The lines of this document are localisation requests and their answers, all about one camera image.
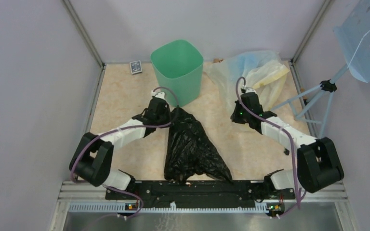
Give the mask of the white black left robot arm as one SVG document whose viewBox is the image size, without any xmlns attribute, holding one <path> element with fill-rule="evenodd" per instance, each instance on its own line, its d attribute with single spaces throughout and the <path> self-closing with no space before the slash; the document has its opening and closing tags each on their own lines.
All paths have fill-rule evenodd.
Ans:
<svg viewBox="0 0 370 231">
<path fill-rule="evenodd" d="M 113 153 L 132 141 L 150 135 L 157 128 L 167 127 L 170 122 L 171 112 L 165 97 L 152 97 L 141 114 L 133 116 L 122 126 L 99 135 L 85 133 L 70 161 L 71 174 L 95 187 L 115 188 L 124 199 L 133 197 L 134 177 L 111 169 Z"/>
</svg>

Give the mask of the black trash bag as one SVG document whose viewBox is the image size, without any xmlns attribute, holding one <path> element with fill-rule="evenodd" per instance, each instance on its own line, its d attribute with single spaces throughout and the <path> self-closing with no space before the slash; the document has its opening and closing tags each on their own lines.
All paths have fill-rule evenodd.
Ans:
<svg viewBox="0 0 370 231">
<path fill-rule="evenodd" d="M 202 123 L 183 108 L 172 110 L 174 123 L 169 128 L 164 165 L 165 180 L 184 184 L 197 174 L 233 183 L 233 178 Z"/>
</svg>

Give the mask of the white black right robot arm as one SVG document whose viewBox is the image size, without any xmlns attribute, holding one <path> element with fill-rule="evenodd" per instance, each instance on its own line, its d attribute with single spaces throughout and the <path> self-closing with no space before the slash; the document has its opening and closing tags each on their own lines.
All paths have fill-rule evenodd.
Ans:
<svg viewBox="0 0 370 231">
<path fill-rule="evenodd" d="M 277 170 L 265 176 L 264 194 L 277 198 L 283 189 L 302 189 L 315 193 L 344 178 L 344 170 L 333 140 L 316 138 L 296 130 L 272 111 L 264 111 L 257 93 L 237 94 L 231 121 L 247 124 L 288 150 L 292 168 Z"/>
</svg>

